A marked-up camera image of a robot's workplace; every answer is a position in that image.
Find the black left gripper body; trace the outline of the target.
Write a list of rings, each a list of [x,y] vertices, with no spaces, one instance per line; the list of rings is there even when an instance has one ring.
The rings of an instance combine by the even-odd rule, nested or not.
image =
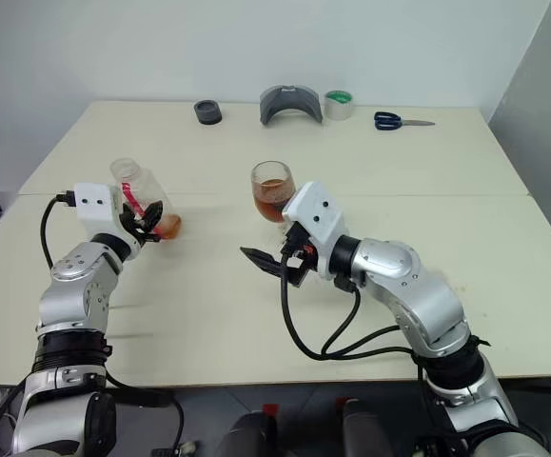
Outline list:
[[[133,236],[140,245],[146,243],[146,233],[141,226],[141,220],[136,219],[136,214],[128,204],[123,204],[123,210],[119,214],[119,220],[125,231]]]

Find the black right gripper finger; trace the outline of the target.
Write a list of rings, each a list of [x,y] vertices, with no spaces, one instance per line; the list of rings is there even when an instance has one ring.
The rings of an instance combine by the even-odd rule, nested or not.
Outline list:
[[[258,269],[272,276],[280,277],[283,272],[281,261],[277,261],[271,254],[257,248],[240,247],[242,254]]]

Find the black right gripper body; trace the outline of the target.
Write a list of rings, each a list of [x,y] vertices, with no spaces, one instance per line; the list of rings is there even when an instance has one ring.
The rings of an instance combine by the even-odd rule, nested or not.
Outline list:
[[[317,270],[318,253],[309,238],[306,229],[299,223],[293,223],[285,234],[285,242],[281,249],[281,277],[296,288],[302,284],[310,271]]]

